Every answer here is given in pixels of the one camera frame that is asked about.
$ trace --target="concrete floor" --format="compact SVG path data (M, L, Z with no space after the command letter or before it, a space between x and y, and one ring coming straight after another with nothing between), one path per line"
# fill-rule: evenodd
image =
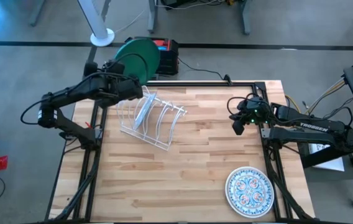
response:
M103 0L95 1L98 10ZM117 30L130 23L147 1L113 0L106 24ZM0 40L87 42L91 31L77 1L47 0L37 27L29 27L31 1L0 1ZM252 34L243 36L236 6L196 7L165 12L159 9L156 37L178 42L353 45L353 1L256 0L251 7ZM147 11L116 41L148 35ZM98 49L102 63L117 49ZM74 85L81 79L89 47L0 47L0 156L9 156L0 171L7 188L0 199L0 223L43 220L52 193L64 141L53 129L27 126L22 111L48 91ZM191 66L229 74L234 80L282 80L286 94L300 103L312 102L353 65L353 51L180 49ZM217 76L188 71L181 65L179 80L216 80ZM339 107L352 95L347 87L324 99L315 114ZM34 121L34 109L26 120ZM73 107L63 109L68 117ZM346 114L335 119L345 121ZM309 182L316 216L353 223L353 181Z

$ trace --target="white pole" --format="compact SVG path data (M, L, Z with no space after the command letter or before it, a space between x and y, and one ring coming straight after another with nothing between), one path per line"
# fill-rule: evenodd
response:
M114 40L114 32L111 29L107 29L104 25L102 17L96 10L93 0L78 0L85 18L91 27L91 43L98 47L104 47L109 45Z

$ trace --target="decorative plate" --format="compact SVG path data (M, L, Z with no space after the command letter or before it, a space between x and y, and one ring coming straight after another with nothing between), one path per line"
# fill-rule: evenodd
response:
M231 207L247 218L258 218L269 212L275 200L268 177L253 167L240 167L231 172L225 184Z

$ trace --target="green plate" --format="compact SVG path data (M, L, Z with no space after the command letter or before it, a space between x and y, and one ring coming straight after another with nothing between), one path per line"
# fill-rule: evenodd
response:
M116 59L123 55L135 53L142 56L148 66L148 74L145 71L145 63L136 55L126 56L121 59L124 64L124 75L136 75L141 85L145 85L150 78L156 73L160 64L160 51L154 42L150 39L130 40L123 45L116 54Z

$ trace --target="black metal frame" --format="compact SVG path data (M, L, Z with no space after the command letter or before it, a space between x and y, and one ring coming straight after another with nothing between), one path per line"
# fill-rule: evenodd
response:
M218 82L200 82L200 81L193 81L193 82L162 82L162 81L157 81L157 82L149 82L147 84L147 86L158 86L158 87L165 87L165 86L172 86L172 87L178 87L178 86L213 86L213 87L219 87L219 86L229 86L227 82L223 82L223 81L218 81ZM256 94L261 94L262 97L268 101L268 96L267 96L267 91L266 91L266 86L264 82L234 82L233 86L241 86L241 87L251 87L252 92L256 93ZM93 108L93 114L91 117L91 125L94 126L96 124L96 117L98 115L98 109L99 106L97 103L94 104L94 108ZM105 128L105 123L106 123L106 116L102 116L101 118L101 128ZM264 126L261 124L259 126L259 131L261 134L261 129L264 128ZM266 145L264 144L264 139L262 138L262 134L260 135L261 140L262 140L262 148L264 150L264 159L265 159L265 166L266 166L266 170L267 170L267 175L271 174L271 173L275 173L273 167L272 167L272 162L270 160L270 151L267 149ZM80 175L80 184L79 186L84 182L84 180L86 179L86 175L87 175L87 170L88 170L88 161L89 161L89 155L90 155L90 150L86 150L85 154L84 154L84 160L83 160L83 165L81 168L81 175ZM275 158L275 165L277 167L277 182L278 184L282 184L286 189L286 181L285 181L285 176L284 176L284 172L283 172L283 165L282 165L282 160L280 157L280 154L278 151L273 152L274 153L274 158ZM93 162L93 168L95 166L99 165L99 158L101 155L101 149L96 150L95 151L95 155L94 155L94 162ZM55 189L57 186L57 181L58 181L58 176L60 173L60 168L62 166L62 162L60 162L59 164L59 168L58 168L58 173L57 173L57 178L55 180L54 186L53 186L53 190L52 190L52 194L50 197L50 202L48 204L48 209L47 209L47 214L45 216L45 221L44 223L89 223L90 219L91 219L91 211L92 211L92 206L93 206L93 199L94 199L94 191L95 191L95 184L96 184L96 175L98 173L98 170L95 172L94 174L94 178L92 179L92 182L90 183L90 187L89 187L89 194L88 194L88 199L87 199L87 206L86 206L86 212L85 212L85 216L84 218L80 218L80 208L81 208L81 199L80 201L77 203L77 206L75 207L75 211L73 214L73 217L71 220L49 220L48 216L50 214L50 209L52 206L52 202L53 202L53 197L55 195ZM319 220L315 220L315 219L305 219L305 217L299 217L300 219L293 219L292 216L292 212L291 212L291 205L289 204L288 200L291 198L291 195L283 195L283 203L285 206L285 210L286 210L286 218L282 218L280 215L280 208L279 208L279 204L278 204L278 199L277 199L277 192L276 192L276 188L275 188L275 180L272 178L271 176L269 177L271 184L273 186L273 188L275 189L275 200L273 203L273 211L275 214L275 221L276 222L285 222L285 223L333 223L333 222L321 222Z

